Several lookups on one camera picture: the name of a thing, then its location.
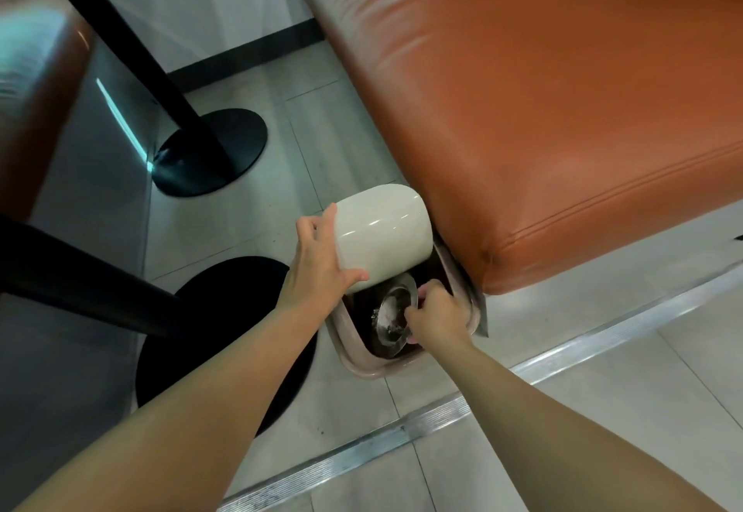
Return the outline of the person's left hand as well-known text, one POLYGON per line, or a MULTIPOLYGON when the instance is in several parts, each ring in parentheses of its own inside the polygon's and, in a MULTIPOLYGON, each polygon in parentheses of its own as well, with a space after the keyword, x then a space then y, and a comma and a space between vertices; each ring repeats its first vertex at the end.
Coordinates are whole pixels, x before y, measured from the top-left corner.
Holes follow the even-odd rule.
POLYGON ((343 269, 335 238, 336 215, 337 205, 330 204, 321 216, 297 220, 298 242, 279 295, 278 310, 322 321, 342 299, 343 295, 334 295, 328 287, 331 271, 343 269))

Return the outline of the person's right hand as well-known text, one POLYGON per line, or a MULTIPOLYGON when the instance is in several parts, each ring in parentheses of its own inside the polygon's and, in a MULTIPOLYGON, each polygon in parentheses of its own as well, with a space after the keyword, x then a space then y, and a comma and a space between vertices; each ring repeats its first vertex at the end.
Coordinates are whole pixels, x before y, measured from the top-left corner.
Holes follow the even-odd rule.
POLYGON ((437 279, 420 286, 418 293, 419 306, 425 312, 423 349, 433 357, 441 357, 451 351, 472 348, 468 317, 460 301, 437 279))

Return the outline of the round metal dish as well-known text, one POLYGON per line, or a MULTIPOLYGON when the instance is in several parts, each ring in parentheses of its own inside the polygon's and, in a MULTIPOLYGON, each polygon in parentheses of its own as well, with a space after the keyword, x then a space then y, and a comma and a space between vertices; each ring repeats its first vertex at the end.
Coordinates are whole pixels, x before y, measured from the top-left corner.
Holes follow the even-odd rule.
POLYGON ((377 357, 392 360, 406 347, 412 331, 406 319, 406 309, 417 308, 418 286, 404 272, 387 284, 378 308, 372 313, 372 348, 377 357))

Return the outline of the white bin lid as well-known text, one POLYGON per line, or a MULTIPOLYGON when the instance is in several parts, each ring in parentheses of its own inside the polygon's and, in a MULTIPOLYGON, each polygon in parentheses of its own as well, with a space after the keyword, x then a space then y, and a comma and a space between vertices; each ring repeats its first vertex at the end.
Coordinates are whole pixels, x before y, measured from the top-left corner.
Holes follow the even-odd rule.
POLYGON ((367 281, 346 295, 376 286, 425 262, 433 230, 422 197, 402 184, 369 188, 337 203, 335 239, 340 267, 360 269, 367 281))

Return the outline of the person's left forearm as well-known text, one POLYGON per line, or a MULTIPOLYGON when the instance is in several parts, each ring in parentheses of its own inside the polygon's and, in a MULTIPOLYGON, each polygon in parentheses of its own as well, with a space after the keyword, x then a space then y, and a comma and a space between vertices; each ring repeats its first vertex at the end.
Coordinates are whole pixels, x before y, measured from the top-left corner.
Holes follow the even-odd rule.
POLYGON ((338 303, 280 303, 13 512, 215 512, 282 383, 338 303))

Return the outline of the person's right forearm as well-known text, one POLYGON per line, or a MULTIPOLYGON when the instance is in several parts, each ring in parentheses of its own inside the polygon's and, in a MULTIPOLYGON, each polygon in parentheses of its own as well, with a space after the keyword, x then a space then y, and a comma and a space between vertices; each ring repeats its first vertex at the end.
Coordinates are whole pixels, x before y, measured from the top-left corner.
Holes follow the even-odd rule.
POLYGON ((446 340, 430 353, 464 396, 529 512, 727 512, 470 340, 446 340))

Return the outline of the beige trash bin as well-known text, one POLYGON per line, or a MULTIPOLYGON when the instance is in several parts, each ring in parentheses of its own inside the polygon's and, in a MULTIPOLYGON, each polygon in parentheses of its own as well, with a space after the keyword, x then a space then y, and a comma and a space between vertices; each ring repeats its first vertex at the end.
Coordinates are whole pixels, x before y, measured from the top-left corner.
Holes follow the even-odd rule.
POLYGON ((350 372, 364 379, 394 375, 425 357, 419 345, 385 345, 377 330, 377 314, 384 304, 396 309, 392 338, 402 339, 404 309, 413 303, 412 285, 419 287, 431 279, 439 280, 459 300, 467 314, 467 332, 488 337, 485 301, 438 234, 434 234, 430 257, 386 281, 345 295, 328 320, 330 338, 338 356, 350 372))

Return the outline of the metal floor strip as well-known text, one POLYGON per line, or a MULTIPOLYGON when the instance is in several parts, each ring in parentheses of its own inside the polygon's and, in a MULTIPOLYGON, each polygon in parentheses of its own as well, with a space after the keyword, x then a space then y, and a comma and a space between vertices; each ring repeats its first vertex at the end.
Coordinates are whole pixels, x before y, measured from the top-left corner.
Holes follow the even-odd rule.
MULTIPOLYGON (((697 310, 743 285, 743 261, 697 279, 622 317, 525 360, 510 370, 538 385, 697 310)), ((325 483, 427 438, 471 415, 463 395, 454 393, 385 424, 320 457, 259 482, 224 500, 217 512, 263 512, 310 493, 325 483)))

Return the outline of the orange leather bench seat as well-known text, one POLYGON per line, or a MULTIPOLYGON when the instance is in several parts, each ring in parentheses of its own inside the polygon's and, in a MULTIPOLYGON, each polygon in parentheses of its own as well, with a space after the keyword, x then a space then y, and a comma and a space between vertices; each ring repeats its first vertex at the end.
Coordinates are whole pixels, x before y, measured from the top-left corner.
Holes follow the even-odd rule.
POLYGON ((487 295, 743 200, 743 0, 305 0, 487 295))

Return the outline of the black table pedestal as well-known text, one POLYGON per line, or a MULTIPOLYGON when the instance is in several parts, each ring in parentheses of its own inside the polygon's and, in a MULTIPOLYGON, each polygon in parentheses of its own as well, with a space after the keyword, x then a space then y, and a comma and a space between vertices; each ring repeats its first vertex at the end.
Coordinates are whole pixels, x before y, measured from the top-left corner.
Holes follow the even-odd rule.
POLYGON ((135 375, 138 407, 258 325, 275 308, 288 270, 275 259, 239 256, 168 293, 0 215, 0 294, 145 336, 135 375))
POLYGON ((110 0, 69 1, 177 126, 152 161, 152 181, 164 195, 208 195, 255 164, 268 137, 260 115, 242 108, 197 114, 110 0))

